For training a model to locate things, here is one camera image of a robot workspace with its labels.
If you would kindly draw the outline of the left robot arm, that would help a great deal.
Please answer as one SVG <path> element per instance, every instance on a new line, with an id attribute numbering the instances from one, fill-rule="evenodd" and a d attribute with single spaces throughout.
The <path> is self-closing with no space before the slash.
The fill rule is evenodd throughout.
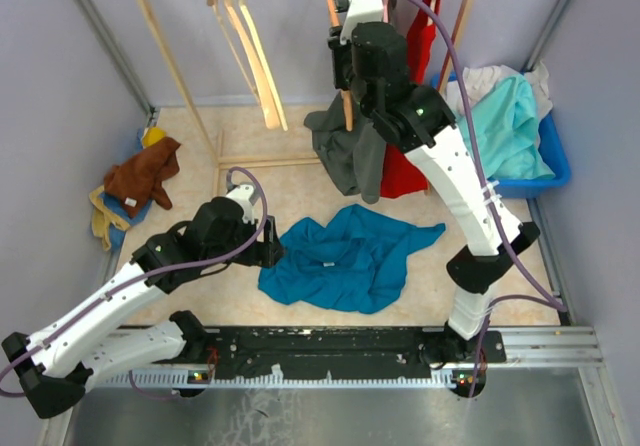
<path id="1" fill-rule="evenodd" d="M 273 216 L 257 220 L 253 201 L 227 194 L 204 203 L 191 220 L 151 236 L 102 288 L 51 325 L 2 342 L 36 416 L 73 408 L 98 383 L 158 361 L 194 363 L 208 350 L 208 334 L 189 310 L 126 337 L 118 329 L 138 310 L 180 286 L 232 264 L 269 268 L 284 255 Z"/>

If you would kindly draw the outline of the blue t shirt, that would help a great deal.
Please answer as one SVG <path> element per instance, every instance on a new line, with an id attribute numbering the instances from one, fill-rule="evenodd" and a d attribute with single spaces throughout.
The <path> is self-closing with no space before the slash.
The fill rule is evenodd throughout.
<path id="1" fill-rule="evenodd" d="M 261 270 L 258 289 L 284 305 L 375 314 L 400 298 L 409 256 L 445 231 L 443 223 L 420 227 L 359 204 L 342 208 L 325 226 L 306 217 L 281 237 L 285 254 Z"/>

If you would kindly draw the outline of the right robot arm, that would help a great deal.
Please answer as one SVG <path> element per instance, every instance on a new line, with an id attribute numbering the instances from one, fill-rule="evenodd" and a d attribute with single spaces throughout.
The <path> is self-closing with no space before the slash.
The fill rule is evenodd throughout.
<path id="1" fill-rule="evenodd" d="M 492 286 L 540 230 L 487 198 L 454 113 L 436 89 L 411 81 L 407 42 L 393 26 L 359 23 L 349 34 L 333 27 L 328 46 L 336 88 L 353 94 L 375 131 L 422 173 L 463 231 L 467 243 L 446 265 L 457 290 L 445 330 L 448 353 L 470 361 L 482 349 Z"/>

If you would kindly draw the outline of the orange wooden hanger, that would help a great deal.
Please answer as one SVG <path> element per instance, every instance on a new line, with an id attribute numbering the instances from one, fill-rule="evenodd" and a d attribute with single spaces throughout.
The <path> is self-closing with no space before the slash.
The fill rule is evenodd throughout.
<path id="1" fill-rule="evenodd" d="M 326 3 L 327 3 L 330 26 L 332 28 L 337 28 L 338 26 L 340 26 L 340 19 L 336 11 L 334 1 L 326 0 Z M 343 114 L 345 119 L 345 127 L 347 131 L 352 131 L 353 124 L 354 124 L 352 97 L 349 91 L 341 90 L 340 93 L 343 101 Z"/>

